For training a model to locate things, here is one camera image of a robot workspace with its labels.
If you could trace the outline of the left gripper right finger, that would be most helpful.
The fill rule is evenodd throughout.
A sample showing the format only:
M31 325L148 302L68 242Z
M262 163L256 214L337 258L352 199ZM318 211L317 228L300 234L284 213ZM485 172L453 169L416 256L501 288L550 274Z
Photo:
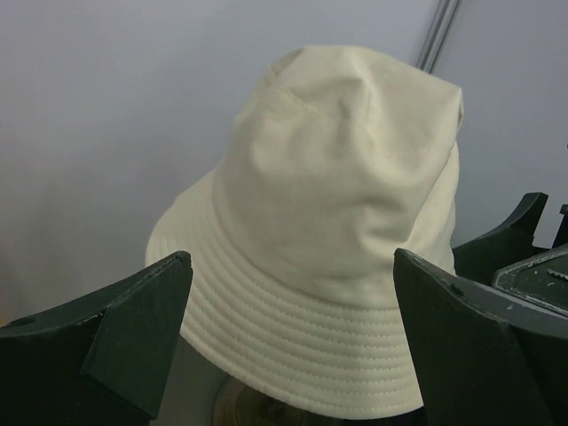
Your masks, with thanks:
M567 317L405 249L394 282L429 424L566 424Z

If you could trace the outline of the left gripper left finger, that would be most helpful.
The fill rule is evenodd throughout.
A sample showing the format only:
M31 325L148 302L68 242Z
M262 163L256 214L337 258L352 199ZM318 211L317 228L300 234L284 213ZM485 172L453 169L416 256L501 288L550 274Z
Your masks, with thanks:
M1 328L3 425L147 425L160 411L192 283L178 251Z

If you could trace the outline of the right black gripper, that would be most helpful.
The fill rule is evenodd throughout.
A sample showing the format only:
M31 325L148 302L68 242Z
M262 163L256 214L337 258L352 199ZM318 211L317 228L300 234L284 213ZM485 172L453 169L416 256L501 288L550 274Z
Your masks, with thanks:
M454 269L464 278L493 277L494 288L567 317L568 204L552 249L533 245L547 201L547 194L526 193L500 225L453 248Z

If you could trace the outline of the beige bucket hat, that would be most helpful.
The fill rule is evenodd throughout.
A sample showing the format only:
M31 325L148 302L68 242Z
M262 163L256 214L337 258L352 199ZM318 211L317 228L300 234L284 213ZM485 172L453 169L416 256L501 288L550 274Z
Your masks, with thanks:
M219 164L146 246L189 253L180 334L263 394L316 414L422 407L393 282L408 249L454 270L462 89L379 51L309 45L276 59Z

